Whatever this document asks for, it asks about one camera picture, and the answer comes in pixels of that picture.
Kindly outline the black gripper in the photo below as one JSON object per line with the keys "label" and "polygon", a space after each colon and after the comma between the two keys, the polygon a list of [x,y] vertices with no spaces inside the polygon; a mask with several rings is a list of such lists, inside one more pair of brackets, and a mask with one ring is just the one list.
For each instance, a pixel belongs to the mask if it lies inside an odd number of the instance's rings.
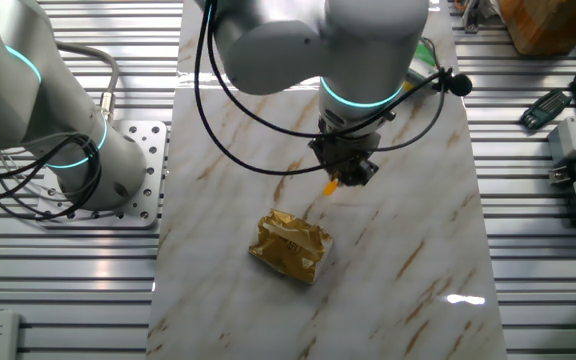
{"label": "black gripper", "polygon": [[338,181],[341,170],[341,183],[344,186],[365,186],[379,171],[379,167],[369,158],[380,139],[378,133],[350,138],[325,137],[310,141],[308,146],[319,163],[327,168],[330,181]]}

